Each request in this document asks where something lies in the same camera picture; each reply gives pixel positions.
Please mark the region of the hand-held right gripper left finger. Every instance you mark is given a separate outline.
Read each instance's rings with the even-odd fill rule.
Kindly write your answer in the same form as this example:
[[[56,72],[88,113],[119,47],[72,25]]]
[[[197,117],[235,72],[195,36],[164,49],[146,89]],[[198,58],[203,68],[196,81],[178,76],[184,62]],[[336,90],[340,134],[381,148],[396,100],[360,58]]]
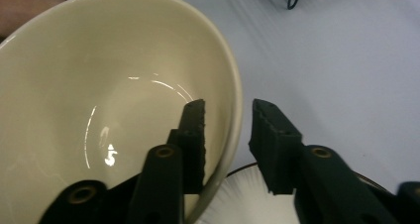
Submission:
[[[197,99],[184,105],[177,129],[171,129],[167,142],[182,150],[183,191],[199,194],[205,177],[205,101]]]

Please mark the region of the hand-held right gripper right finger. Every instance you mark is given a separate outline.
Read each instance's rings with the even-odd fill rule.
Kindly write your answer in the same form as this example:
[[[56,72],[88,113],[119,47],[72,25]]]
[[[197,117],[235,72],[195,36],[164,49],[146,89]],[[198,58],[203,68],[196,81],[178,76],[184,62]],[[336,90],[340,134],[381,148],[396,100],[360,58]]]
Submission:
[[[275,104],[261,99],[253,101],[249,147],[273,194],[293,192],[293,162],[298,157],[301,141],[301,133]]]

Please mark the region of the cream ceramic bowl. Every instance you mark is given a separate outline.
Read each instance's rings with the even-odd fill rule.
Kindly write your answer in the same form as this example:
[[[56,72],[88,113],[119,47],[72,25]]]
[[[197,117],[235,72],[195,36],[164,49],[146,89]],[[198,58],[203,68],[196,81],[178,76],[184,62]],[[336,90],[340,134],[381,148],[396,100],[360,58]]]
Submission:
[[[37,224],[71,184],[115,186],[205,103],[204,212],[235,155],[242,84],[220,31],[182,0],[68,0],[0,44],[0,224]]]

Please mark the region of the white plate with dark rim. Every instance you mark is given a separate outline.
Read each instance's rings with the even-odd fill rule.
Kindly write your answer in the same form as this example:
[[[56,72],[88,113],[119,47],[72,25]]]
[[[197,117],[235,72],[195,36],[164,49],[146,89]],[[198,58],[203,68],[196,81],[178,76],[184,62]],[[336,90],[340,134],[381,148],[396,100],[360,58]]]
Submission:
[[[196,224],[398,224],[351,171],[308,172],[290,194],[267,189],[256,165],[225,178]]]

